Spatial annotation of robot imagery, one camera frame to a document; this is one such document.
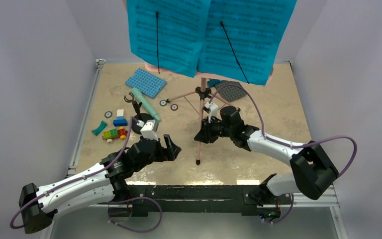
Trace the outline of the pink music stand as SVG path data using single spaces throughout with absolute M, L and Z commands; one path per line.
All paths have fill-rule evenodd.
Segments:
M 145 68 L 149 72 L 156 72 L 156 70 L 158 70 L 158 68 L 156 66 L 154 66 L 154 65 L 152 65 L 150 63 L 147 63 L 147 62 L 145 63 Z M 177 74 L 177 73 L 175 73 L 173 71 L 166 70 L 166 69 L 162 69 L 161 72 Z M 160 100 L 159 104 L 161 106 L 167 106 L 168 104 L 172 105 L 172 102 L 177 100 L 177 99 L 180 99 L 180 98 L 186 99 L 187 102 L 190 104 L 190 106 L 198 113 L 199 123 L 200 123 L 199 124 L 199 129 L 200 129 L 201 128 L 201 122 L 202 122 L 203 116 L 204 116 L 204 108 L 203 107 L 204 107 L 204 104 L 206 103 L 206 100 L 205 100 L 206 98 L 210 99 L 210 100 L 213 100 L 213 98 L 215 98 L 215 99 L 218 99 L 221 102 L 223 102 L 224 106 L 226 106 L 226 105 L 232 106 L 232 104 L 230 104 L 228 101 L 223 99 L 221 96 L 218 97 L 217 96 L 218 93 L 216 93 L 216 95 L 211 94 L 211 88 L 209 88 L 207 86 L 207 84 L 206 84 L 207 81 L 209 79 L 218 79 L 218 80 L 223 80 L 223 81 L 226 80 L 226 81 L 234 81 L 234 82 L 240 82 L 240 81 L 238 81 L 236 79 L 232 79 L 232 78 L 228 78 L 228 77 L 212 74 L 212 73 L 197 72 L 196 76 L 200 78 L 200 86 L 196 87 L 196 89 L 193 92 L 188 92 L 188 93 L 177 95 L 177 96 L 174 96 L 174 97 L 171 97 L 171 98 Z M 198 108 L 198 110 L 186 98 L 187 96 L 190 96 L 190 95 L 193 95 L 193 94 L 197 94 L 199 96 L 199 108 Z M 196 151 L 196 160 L 195 160 L 195 162 L 196 162 L 196 165 L 200 165 L 200 163 L 201 163 L 201 142 L 199 142 L 197 144 L 197 151 Z

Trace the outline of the mint green toy microphone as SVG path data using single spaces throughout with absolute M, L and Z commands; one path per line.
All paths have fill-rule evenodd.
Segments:
M 155 111 L 152 105 L 145 99 L 144 95 L 138 88 L 132 88 L 131 93 L 134 95 L 134 98 L 136 98 L 140 103 L 142 103 L 144 109 L 153 119 L 161 121 L 161 118 L 158 115 L 158 113 Z

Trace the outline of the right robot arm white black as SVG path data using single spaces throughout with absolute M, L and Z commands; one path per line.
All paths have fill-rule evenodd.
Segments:
M 315 141 L 305 145 L 263 133 L 258 127 L 245 124 L 233 106 L 219 110 L 215 103 L 206 103 L 203 110 L 208 116 L 202 120 L 195 141 L 210 144 L 226 137 L 238 148 L 267 155 L 291 168 L 291 173 L 272 174 L 258 189 L 249 192 L 248 196 L 260 205 L 291 193 L 317 200 L 339 176 L 329 156 Z

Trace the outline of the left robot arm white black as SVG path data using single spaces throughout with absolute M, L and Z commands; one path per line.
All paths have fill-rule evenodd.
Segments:
M 173 143 L 170 136 L 160 139 L 140 140 L 130 147 L 109 154 L 89 169 L 74 176 L 49 185 L 23 186 L 19 198 L 17 216 L 22 218 L 26 234 L 39 232 L 52 224 L 64 213 L 75 211 L 93 204 L 128 204 L 134 200 L 126 179 L 135 172 L 154 162 L 174 161 L 181 148 Z

